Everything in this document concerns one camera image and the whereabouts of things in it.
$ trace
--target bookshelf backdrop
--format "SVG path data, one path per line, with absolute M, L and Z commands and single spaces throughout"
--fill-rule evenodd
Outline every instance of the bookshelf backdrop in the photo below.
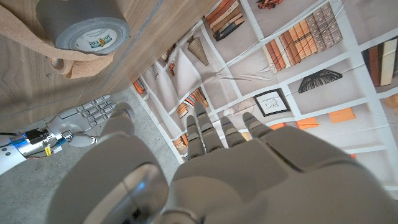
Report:
M 186 117 L 199 102 L 225 146 L 220 118 L 245 133 L 241 117 L 250 112 L 340 147 L 398 198 L 397 7 L 285 0 L 259 9 L 256 0 L 222 0 L 133 87 L 180 163 Z

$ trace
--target tan cloth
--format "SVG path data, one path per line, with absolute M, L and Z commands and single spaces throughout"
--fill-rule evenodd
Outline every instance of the tan cloth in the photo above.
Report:
M 2 5 L 0 5 L 0 34 L 49 58 L 62 58 L 64 68 L 57 69 L 57 72 L 66 78 L 94 76 L 113 60 L 113 53 L 98 56 L 52 47 L 34 35 L 22 21 Z

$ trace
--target duct tape roll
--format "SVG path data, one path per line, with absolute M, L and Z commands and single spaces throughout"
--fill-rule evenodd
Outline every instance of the duct tape roll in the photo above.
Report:
M 115 0 L 41 0 L 37 18 L 56 48 L 106 55 L 130 28 Z

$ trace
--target wooden table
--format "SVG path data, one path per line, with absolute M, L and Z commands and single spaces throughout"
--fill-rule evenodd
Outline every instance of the wooden table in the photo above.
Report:
M 47 40 L 36 18 L 38 1 L 0 0 L 0 4 Z M 131 36 L 113 62 L 89 78 L 67 80 L 52 69 L 47 57 L 0 35 L 0 130 L 14 131 L 65 108 L 125 90 L 217 1 L 117 0 Z

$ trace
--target black fan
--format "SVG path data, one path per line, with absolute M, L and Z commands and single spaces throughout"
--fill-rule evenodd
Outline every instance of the black fan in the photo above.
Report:
M 327 69 L 320 70 L 317 73 L 303 78 L 303 81 L 300 84 L 300 88 L 298 88 L 298 93 L 312 90 L 315 87 L 336 81 L 339 78 L 343 78 L 343 76 L 338 72 Z

